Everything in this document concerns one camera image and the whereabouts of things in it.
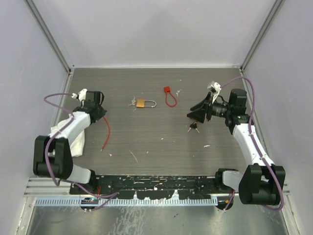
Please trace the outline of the black keys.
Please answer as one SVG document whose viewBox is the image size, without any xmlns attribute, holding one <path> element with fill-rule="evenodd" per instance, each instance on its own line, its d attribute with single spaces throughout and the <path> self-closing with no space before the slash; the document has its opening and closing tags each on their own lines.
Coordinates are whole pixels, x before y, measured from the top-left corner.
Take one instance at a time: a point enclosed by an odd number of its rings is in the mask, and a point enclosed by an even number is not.
<svg viewBox="0 0 313 235">
<path fill-rule="evenodd" d="M 192 129 L 194 129 L 195 131 L 197 131 L 199 133 L 198 126 L 197 126 L 196 122 L 193 122 L 192 124 L 190 124 L 189 129 L 187 130 L 187 132 L 189 133 L 190 130 L 192 130 Z"/>
</svg>

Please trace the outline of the brass padlock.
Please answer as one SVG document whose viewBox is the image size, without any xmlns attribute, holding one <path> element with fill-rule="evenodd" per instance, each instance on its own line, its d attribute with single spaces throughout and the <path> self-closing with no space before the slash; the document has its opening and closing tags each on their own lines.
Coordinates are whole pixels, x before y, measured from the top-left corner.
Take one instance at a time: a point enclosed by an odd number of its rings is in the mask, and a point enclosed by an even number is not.
<svg viewBox="0 0 313 235">
<path fill-rule="evenodd" d="M 146 100 L 143 98 L 134 97 L 128 106 L 135 106 L 137 108 L 154 108 L 157 106 L 157 103 L 154 100 Z"/>
</svg>

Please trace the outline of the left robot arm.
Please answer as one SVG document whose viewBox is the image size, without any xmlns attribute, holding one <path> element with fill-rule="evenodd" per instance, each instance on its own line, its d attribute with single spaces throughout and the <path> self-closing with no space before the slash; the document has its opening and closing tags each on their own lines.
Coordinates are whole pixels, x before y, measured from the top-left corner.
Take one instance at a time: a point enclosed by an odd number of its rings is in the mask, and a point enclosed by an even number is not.
<svg viewBox="0 0 313 235">
<path fill-rule="evenodd" d="M 78 100 L 79 106 L 74 110 L 68 110 L 48 101 L 48 98 L 58 95 Z M 50 132 L 47 136 L 36 137 L 33 173 L 36 176 L 51 178 L 57 186 L 59 179 L 79 184 L 87 194 L 96 192 L 98 181 L 95 172 L 73 163 L 70 146 L 79 134 L 105 116 L 107 111 L 102 107 L 104 94 L 100 91 L 83 89 L 78 94 L 50 94 L 44 97 L 44 101 L 68 113 L 68 118 L 63 127 Z"/>
</svg>

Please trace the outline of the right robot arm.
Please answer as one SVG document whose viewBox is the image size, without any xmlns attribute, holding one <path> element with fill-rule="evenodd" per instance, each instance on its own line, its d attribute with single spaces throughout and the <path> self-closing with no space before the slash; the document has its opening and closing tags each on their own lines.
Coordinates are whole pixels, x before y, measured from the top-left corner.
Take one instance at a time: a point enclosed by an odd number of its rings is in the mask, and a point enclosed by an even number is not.
<svg viewBox="0 0 313 235">
<path fill-rule="evenodd" d="M 276 165 L 263 149 L 251 116 L 246 113 L 246 91 L 232 89 L 228 101 L 217 102 L 216 88 L 210 88 L 206 98 L 193 106 L 187 117 L 195 122 L 210 121 L 213 116 L 224 118 L 245 158 L 244 174 L 236 170 L 220 170 L 214 181 L 215 189 L 225 193 L 230 188 L 238 192 L 243 204 L 263 205 L 279 210 L 284 205 L 283 186 L 286 172 Z"/>
</svg>

